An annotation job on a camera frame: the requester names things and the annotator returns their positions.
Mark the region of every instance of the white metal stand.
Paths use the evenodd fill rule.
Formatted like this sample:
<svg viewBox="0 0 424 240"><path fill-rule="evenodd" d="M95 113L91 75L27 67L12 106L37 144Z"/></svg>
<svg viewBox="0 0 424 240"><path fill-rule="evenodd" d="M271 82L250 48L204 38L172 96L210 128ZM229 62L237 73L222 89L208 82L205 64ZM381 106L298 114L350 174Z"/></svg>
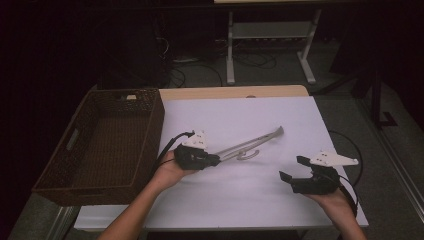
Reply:
<svg viewBox="0 0 424 240"><path fill-rule="evenodd" d="M307 57L320 15L321 10L318 9L315 11L312 21L235 23L233 21L233 12L230 12L228 20L227 84L235 84L233 39L249 38L306 38L305 47L297 55L308 83L314 84L316 82L315 77Z"/></svg>

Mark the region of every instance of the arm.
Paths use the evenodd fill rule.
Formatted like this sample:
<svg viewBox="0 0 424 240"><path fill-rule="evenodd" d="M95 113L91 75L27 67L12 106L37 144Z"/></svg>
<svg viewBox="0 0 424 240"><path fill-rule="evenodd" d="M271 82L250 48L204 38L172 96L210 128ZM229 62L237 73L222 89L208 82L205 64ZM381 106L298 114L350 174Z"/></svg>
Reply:
<svg viewBox="0 0 424 240"><path fill-rule="evenodd" d="M305 195L316 201L341 232L344 240L365 240L365 234L356 221L352 209L344 196L337 189L327 195Z"/></svg>
<svg viewBox="0 0 424 240"><path fill-rule="evenodd" d="M137 239L147 214L159 194L174 186L184 176L195 171L184 171L173 161L174 153L168 152L155 175L134 201L100 235L98 239Z"/></svg>

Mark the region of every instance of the dark background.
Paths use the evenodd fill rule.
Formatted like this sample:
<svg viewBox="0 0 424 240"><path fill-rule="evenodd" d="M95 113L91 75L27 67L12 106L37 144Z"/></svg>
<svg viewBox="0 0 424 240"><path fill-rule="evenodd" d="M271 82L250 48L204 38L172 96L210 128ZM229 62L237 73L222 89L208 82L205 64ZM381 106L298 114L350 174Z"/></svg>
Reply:
<svg viewBox="0 0 424 240"><path fill-rule="evenodd" d="M175 54L215 57L214 39L226 36L226 12L81 11L158 2L1 1L0 238L7 238L72 114L92 86L163 87L169 65L159 57L161 46L155 35L172 42ZM422 11L421 1L326 7L316 39L341 42L334 72L350 73L371 59L373 70L398 92L424 128ZM259 21L278 19L280 14L239 16Z"/></svg>

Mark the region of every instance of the person's right arm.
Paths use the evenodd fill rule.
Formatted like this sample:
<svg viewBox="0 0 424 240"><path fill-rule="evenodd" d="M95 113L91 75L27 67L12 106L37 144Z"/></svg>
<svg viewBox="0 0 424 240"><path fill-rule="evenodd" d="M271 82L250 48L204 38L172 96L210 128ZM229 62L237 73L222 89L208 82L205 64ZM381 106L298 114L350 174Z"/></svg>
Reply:
<svg viewBox="0 0 424 240"><path fill-rule="evenodd" d="M356 221L346 196L337 189L327 195L305 195L316 201L336 228L341 232L343 240L365 240L364 232Z"/></svg>

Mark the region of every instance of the person's left hand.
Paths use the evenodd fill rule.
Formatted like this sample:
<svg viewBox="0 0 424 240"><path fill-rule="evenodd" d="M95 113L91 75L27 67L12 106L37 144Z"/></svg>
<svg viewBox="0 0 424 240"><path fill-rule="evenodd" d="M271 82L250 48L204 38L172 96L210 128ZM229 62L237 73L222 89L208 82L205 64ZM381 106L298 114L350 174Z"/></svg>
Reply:
<svg viewBox="0 0 424 240"><path fill-rule="evenodd" d="M169 151L162 159L161 165L156 170L149 185L153 185L157 190L163 191L177 184L184 176L195 172L197 171L181 169L174 159L174 151Z"/></svg>

